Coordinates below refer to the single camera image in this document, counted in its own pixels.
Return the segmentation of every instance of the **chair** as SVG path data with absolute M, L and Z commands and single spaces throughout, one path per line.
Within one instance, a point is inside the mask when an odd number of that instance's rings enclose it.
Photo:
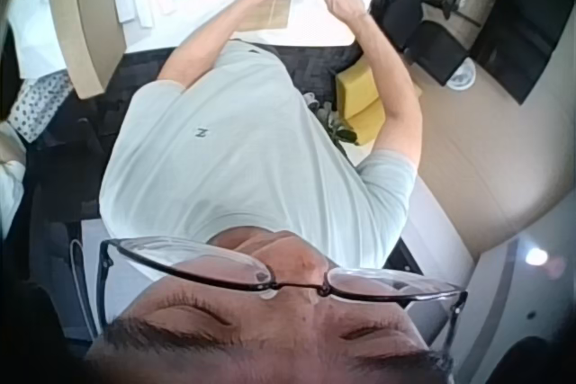
M 422 21 L 420 0 L 391 0 L 381 27 L 396 50 L 420 65 L 441 85 L 468 57 L 468 51 L 437 22 Z

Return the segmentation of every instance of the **patterned fabric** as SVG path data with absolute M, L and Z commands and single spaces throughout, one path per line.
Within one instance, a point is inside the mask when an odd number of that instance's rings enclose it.
M 8 122 L 32 143 L 46 129 L 72 89 L 67 71 L 58 71 L 37 80 L 24 80 Z

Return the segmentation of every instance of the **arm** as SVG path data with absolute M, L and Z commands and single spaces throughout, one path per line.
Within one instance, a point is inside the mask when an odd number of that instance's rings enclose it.
M 212 69 L 224 44 L 250 10 L 265 0 L 237 0 L 192 33 L 170 55 L 158 80 L 173 80 L 190 87 Z
M 422 111 L 410 74 L 362 0 L 326 0 L 329 10 L 356 36 L 373 71 L 386 113 L 374 150 L 402 153 L 416 166 L 422 151 Z

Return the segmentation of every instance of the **sleeve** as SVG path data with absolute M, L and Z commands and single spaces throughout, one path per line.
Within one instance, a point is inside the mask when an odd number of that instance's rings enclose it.
M 170 80 L 144 85 L 132 96 L 122 130 L 150 128 L 184 91 L 183 85 Z
M 385 256 L 392 251 L 408 219 L 416 166 L 404 155 L 376 150 L 357 168 L 367 191 L 376 224 L 382 233 Z

